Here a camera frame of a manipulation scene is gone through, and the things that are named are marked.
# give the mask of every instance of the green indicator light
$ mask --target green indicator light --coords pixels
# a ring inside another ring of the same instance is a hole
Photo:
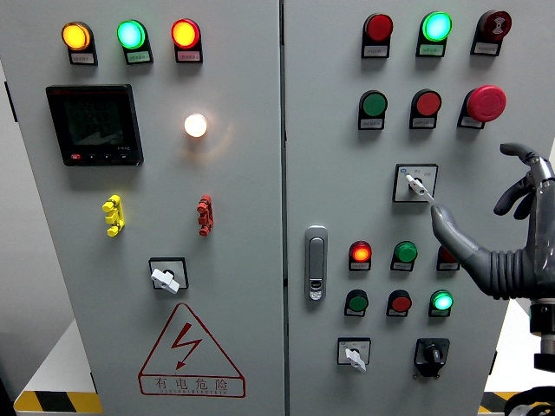
[[[362,103],[362,109],[364,110],[364,113],[372,117],[376,117],[377,115],[383,113],[385,107],[386,101],[381,94],[370,94],[364,99],[364,102]]]
[[[124,48],[140,48],[145,42],[146,37],[142,24],[135,20],[121,22],[120,26],[118,26],[118,39]]]
[[[368,307],[368,300],[362,296],[355,296],[349,301],[349,308],[355,312],[362,312]]]
[[[422,33],[430,42],[441,42],[447,39],[451,28],[451,17],[443,11],[435,11],[424,19]]]
[[[438,310],[447,310],[453,306],[453,297],[446,290],[440,290],[432,295],[432,304]]]
[[[395,247],[395,256],[403,263],[411,263],[418,256],[418,250],[414,243],[405,241]]]

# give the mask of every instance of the white switch knob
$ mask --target white switch knob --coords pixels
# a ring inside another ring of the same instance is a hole
[[[345,354],[347,355],[347,360],[349,360],[350,365],[356,368],[361,373],[366,373],[366,364],[361,360],[361,355],[356,351],[345,348]]]
[[[173,274],[169,271],[163,272],[154,269],[153,274],[150,276],[154,282],[158,283],[162,289],[167,290],[174,295],[180,289],[180,284],[173,280]]]

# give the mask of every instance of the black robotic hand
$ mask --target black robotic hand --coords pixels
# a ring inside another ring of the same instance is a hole
[[[532,300],[530,332],[542,337],[534,366],[555,372],[555,174],[549,161],[527,146],[508,143],[500,150],[530,166],[493,210],[505,215],[523,198],[514,217],[529,217],[526,247],[507,253],[487,250],[460,231],[451,211],[442,205],[432,205],[432,227],[482,292],[495,299]]]

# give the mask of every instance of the digital power meter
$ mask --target digital power meter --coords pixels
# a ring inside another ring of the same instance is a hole
[[[66,166],[142,163],[130,85],[51,86],[46,95]]]

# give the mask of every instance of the white light bulb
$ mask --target white light bulb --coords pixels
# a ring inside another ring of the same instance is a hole
[[[202,114],[191,114],[185,119],[185,131],[193,137],[200,137],[206,133],[208,122]]]

